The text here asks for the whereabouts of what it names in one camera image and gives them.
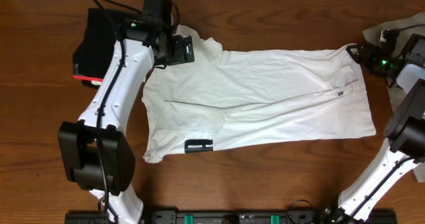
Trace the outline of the white t-shirt black logo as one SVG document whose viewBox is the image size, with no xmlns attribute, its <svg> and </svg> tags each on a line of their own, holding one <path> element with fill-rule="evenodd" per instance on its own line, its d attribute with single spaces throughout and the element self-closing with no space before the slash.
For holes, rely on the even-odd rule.
<svg viewBox="0 0 425 224">
<path fill-rule="evenodd" d="M 218 151 L 376 134 L 361 67 L 345 47 L 226 51 L 189 27 L 177 33 L 191 36 L 195 59 L 157 69 L 145 83 L 146 162 L 196 140 Z"/>
</svg>

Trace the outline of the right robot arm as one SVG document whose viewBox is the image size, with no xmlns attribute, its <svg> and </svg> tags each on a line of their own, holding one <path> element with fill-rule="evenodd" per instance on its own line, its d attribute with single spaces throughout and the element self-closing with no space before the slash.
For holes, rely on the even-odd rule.
<svg viewBox="0 0 425 224">
<path fill-rule="evenodd" d="M 350 45 L 347 52 L 372 73 L 392 78 L 406 96 L 388 121 L 382 146 L 361 176 L 327 207 L 322 223 L 366 223 L 389 189 L 424 163 L 424 45 L 390 58 L 378 46 Z"/>
</svg>

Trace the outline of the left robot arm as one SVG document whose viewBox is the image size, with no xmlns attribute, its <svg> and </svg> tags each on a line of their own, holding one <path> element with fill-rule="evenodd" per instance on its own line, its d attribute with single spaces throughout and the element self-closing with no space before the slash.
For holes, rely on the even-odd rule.
<svg viewBox="0 0 425 224">
<path fill-rule="evenodd" d="M 139 88 L 158 65 L 193 62 L 192 38 L 169 27 L 127 20 L 91 103 L 77 122 L 63 122 L 58 143 L 66 177 L 98 200 L 97 211 L 71 211 L 65 223 L 139 223 L 143 201 L 131 184 L 135 156 L 126 140 Z"/>
</svg>

